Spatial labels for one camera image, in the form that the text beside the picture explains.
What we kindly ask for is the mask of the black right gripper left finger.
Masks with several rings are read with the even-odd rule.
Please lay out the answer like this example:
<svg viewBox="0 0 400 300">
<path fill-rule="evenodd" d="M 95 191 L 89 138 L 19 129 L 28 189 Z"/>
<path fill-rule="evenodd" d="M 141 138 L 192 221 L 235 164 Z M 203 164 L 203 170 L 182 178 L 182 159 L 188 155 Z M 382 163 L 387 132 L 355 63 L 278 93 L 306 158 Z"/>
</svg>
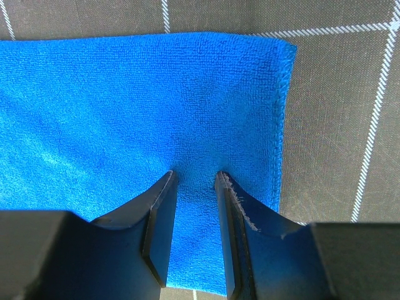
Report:
<svg viewBox="0 0 400 300">
<path fill-rule="evenodd" d="M 158 299 L 166 286 L 178 177 L 93 221 L 1 212 L 2 299 Z"/>
</svg>

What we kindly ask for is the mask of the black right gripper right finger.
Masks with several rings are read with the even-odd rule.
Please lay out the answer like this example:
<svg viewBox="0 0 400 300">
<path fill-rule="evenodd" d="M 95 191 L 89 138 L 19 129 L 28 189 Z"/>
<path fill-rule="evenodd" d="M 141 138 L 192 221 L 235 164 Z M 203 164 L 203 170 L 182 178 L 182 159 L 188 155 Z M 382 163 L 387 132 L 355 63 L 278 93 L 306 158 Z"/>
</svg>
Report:
<svg viewBox="0 0 400 300">
<path fill-rule="evenodd" d="M 229 299 L 398 299 L 399 224 L 302 226 L 216 175 Z"/>
</svg>

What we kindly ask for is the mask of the blue towel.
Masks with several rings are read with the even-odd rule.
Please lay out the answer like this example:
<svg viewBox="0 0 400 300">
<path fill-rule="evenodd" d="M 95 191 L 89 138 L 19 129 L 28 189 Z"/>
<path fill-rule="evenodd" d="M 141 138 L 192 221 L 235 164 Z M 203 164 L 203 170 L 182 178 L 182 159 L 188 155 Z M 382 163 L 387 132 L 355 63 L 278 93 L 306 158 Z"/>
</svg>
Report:
<svg viewBox="0 0 400 300">
<path fill-rule="evenodd" d="M 214 180 L 279 209 L 286 41 L 217 32 L 1 42 L 1 208 L 92 220 L 169 170 L 167 285 L 226 293 Z"/>
</svg>

